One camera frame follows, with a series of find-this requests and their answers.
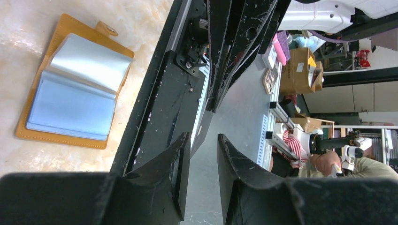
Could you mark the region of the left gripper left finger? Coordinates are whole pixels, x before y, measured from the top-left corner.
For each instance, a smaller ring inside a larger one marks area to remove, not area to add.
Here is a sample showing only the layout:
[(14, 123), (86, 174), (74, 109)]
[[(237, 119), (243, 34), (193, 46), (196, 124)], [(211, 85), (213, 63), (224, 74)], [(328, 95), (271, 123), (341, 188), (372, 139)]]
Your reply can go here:
[(177, 225), (184, 220), (190, 134), (140, 168), (10, 173), (0, 179), (3, 225)]

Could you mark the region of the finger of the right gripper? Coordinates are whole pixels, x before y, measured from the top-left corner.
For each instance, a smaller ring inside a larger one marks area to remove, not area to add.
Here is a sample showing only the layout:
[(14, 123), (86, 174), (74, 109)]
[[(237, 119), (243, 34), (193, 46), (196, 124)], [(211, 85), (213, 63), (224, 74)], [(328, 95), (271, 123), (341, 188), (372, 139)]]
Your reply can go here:
[(213, 112), (220, 107), (232, 78), (243, 66), (244, 59), (248, 59), (248, 54), (259, 47), (256, 40), (263, 40), (277, 3), (276, 0), (232, 0), (227, 30), (228, 42), (231, 43), (229, 52), (232, 77), (227, 81), (222, 94), (213, 97)]
[(210, 45), (210, 97), (217, 97), (232, 77), (230, 60), (231, 43), (228, 42), (228, 25), (232, 8), (231, 0), (208, 0), (208, 38)]

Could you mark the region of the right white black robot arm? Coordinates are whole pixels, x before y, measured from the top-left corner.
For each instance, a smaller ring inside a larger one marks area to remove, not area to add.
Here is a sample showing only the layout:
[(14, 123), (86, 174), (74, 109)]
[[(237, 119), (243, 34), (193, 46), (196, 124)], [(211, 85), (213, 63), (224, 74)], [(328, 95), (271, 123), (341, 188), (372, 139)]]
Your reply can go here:
[(278, 30), (307, 30), (351, 42), (398, 26), (395, 0), (209, 0), (209, 105), (216, 112), (231, 85)]

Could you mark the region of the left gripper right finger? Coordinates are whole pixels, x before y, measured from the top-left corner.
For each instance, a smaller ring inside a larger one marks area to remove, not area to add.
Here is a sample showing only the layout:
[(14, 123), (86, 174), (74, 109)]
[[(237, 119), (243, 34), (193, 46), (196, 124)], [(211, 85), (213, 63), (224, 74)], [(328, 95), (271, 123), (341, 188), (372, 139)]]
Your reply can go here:
[(398, 183), (383, 178), (281, 178), (218, 135), (226, 225), (395, 225)]

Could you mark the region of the person's bare hand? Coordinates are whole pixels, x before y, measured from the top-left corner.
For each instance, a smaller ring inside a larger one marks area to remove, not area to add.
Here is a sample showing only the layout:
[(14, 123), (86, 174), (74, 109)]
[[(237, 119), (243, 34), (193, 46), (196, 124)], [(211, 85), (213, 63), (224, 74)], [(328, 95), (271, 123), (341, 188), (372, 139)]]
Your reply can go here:
[(338, 154), (332, 150), (321, 155), (313, 154), (310, 162), (325, 176), (332, 174), (332, 168), (334, 168), (334, 165), (341, 168), (341, 159)]

